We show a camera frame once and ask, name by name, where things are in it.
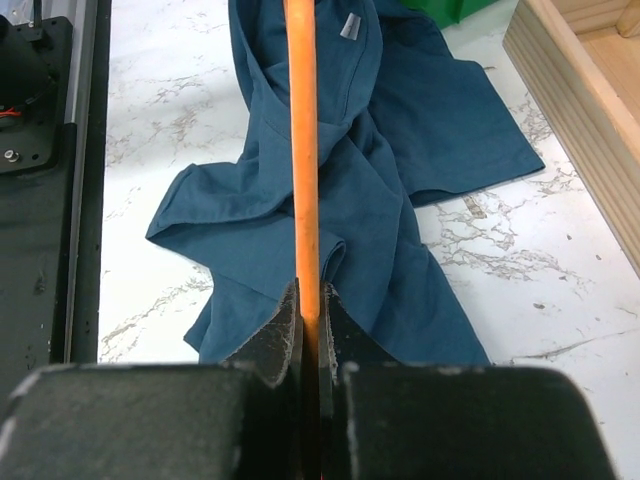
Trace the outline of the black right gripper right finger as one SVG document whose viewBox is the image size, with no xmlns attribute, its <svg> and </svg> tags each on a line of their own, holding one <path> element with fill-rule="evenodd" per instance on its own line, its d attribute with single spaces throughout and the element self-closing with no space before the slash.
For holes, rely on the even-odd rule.
<svg viewBox="0 0 640 480">
<path fill-rule="evenodd" d="M 612 479 L 590 407 L 562 373 L 403 364 L 325 284 L 320 319 L 327 479 Z"/>
</svg>

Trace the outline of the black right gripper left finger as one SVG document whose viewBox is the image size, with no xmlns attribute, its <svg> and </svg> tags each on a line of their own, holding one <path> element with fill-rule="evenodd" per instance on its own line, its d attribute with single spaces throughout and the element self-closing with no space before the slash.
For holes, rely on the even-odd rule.
<svg viewBox="0 0 640 480">
<path fill-rule="evenodd" d="M 295 479 L 298 287 L 215 365 L 60 365 L 11 393 L 5 479 Z"/>
</svg>

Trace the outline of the dark blue t-shirt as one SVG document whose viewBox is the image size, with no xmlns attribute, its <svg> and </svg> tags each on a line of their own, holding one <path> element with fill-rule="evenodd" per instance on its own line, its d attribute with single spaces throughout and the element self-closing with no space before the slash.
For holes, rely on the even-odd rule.
<svg viewBox="0 0 640 480">
<path fill-rule="evenodd" d="M 228 8 L 249 110 L 244 150 L 234 163 L 183 170 L 147 231 L 212 274 L 185 336 L 203 363 L 269 320 L 295 270 L 284 7 Z M 397 1 L 320 1 L 316 39 L 323 278 L 397 360 L 486 364 L 415 211 L 537 172 L 542 160 L 483 68 L 454 58 L 426 15 Z"/>
</svg>

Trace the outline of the orange plastic hanger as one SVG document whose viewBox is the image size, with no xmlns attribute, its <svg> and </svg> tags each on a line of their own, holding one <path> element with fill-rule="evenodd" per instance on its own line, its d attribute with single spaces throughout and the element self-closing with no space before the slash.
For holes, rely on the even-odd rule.
<svg viewBox="0 0 640 480">
<path fill-rule="evenodd" d="M 289 58 L 296 319 L 302 326 L 301 467 L 305 479 L 320 479 L 318 335 L 321 306 L 315 3 L 286 1 L 284 13 Z"/>
</svg>

